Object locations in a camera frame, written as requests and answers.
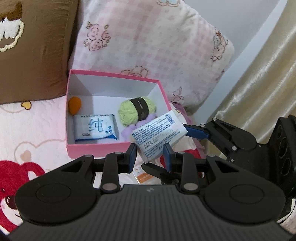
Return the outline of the orange white floss box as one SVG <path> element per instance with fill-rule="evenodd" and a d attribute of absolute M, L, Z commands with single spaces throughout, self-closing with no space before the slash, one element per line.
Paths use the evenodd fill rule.
<path fill-rule="evenodd" d="M 141 165 L 136 165 L 133 168 L 133 175 L 135 176 L 137 182 L 139 184 L 145 184 L 147 181 L 151 180 L 153 178 L 152 175 L 146 173 Z"/>

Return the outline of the purple plush toy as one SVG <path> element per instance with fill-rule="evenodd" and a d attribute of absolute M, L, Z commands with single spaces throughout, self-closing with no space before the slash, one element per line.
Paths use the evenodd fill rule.
<path fill-rule="evenodd" d="M 139 128 L 139 127 L 145 125 L 146 123 L 148 123 L 148 122 L 154 120 L 156 117 L 157 117 L 156 113 L 151 113 L 151 114 L 149 114 L 149 115 L 147 116 L 147 118 L 146 118 L 145 120 L 138 121 L 135 125 L 134 125 L 134 124 L 131 124 L 131 125 L 127 126 L 127 127 L 124 128 L 124 130 L 121 132 L 121 135 L 122 135 L 123 139 L 124 139 L 125 141 L 129 142 L 129 141 L 130 141 L 131 133 L 132 133 L 135 129 L 137 129 L 137 128 Z"/>

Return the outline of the white blue tissue pack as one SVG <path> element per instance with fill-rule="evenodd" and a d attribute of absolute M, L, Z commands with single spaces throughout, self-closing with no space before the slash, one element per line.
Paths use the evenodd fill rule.
<path fill-rule="evenodd" d="M 184 125 L 171 110 L 136 128 L 131 134 L 131 139 L 136 144 L 142 160 L 147 163 L 163 154 L 165 144 L 174 146 L 187 132 Z"/>

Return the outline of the green yarn ball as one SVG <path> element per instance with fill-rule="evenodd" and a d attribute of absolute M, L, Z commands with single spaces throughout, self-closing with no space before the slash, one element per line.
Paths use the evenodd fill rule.
<path fill-rule="evenodd" d="M 118 115 L 121 123 L 129 126 L 145 120 L 149 114 L 155 113 L 156 109 L 156 105 L 150 98 L 141 96 L 122 102 Z"/>

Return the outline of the blue wet wipes pack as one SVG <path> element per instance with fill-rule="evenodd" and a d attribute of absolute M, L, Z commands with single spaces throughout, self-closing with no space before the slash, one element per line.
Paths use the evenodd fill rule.
<path fill-rule="evenodd" d="M 76 114 L 73 116 L 75 141 L 118 140 L 113 114 Z"/>

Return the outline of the orange makeup sponge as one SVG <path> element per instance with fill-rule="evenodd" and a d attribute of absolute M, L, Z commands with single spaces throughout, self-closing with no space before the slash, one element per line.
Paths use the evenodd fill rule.
<path fill-rule="evenodd" d="M 71 97 L 68 100 L 68 111 L 71 115 L 76 115 L 78 111 L 81 109 L 81 99 L 77 96 Z"/>

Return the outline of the pink cardboard box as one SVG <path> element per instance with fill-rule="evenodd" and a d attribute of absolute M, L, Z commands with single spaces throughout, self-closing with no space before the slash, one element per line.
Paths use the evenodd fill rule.
<path fill-rule="evenodd" d="M 146 96 L 156 105 L 156 115 L 161 116 L 171 110 L 165 91 L 158 80 L 144 77 L 107 72 L 70 70 L 66 99 L 79 97 L 82 105 L 79 114 L 113 114 L 117 139 L 76 141 L 73 116 L 66 111 L 66 148 L 68 156 L 76 159 L 90 154 L 105 157 L 113 152 L 125 152 L 130 146 L 121 132 L 118 110 L 126 100 Z"/>

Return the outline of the gold satin curtain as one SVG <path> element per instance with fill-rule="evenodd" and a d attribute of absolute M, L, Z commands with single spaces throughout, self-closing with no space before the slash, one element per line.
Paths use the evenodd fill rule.
<path fill-rule="evenodd" d="M 210 115 L 267 143 L 279 117 L 295 115 L 295 1 L 238 83 Z"/>

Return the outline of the pink checkered pillow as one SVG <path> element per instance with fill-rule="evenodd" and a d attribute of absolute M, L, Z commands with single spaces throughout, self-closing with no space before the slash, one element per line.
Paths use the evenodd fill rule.
<path fill-rule="evenodd" d="M 159 80 L 196 109 L 234 55 L 232 42 L 184 1 L 80 1 L 69 69 Z"/>

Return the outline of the bear pattern bed blanket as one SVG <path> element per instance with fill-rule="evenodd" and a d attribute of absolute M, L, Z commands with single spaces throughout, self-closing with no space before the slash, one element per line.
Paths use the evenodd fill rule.
<path fill-rule="evenodd" d="M 14 200 L 26 182 L 70 161 L 66 98 L 1 105 L 1 231 L 22 223 Z"/>

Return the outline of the brown pillow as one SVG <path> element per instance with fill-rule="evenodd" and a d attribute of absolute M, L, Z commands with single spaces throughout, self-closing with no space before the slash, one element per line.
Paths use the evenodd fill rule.
<path fill-rule="evenodd" d="M 65 95 L 78 1 L 1 1 L 1 103 Z"/>

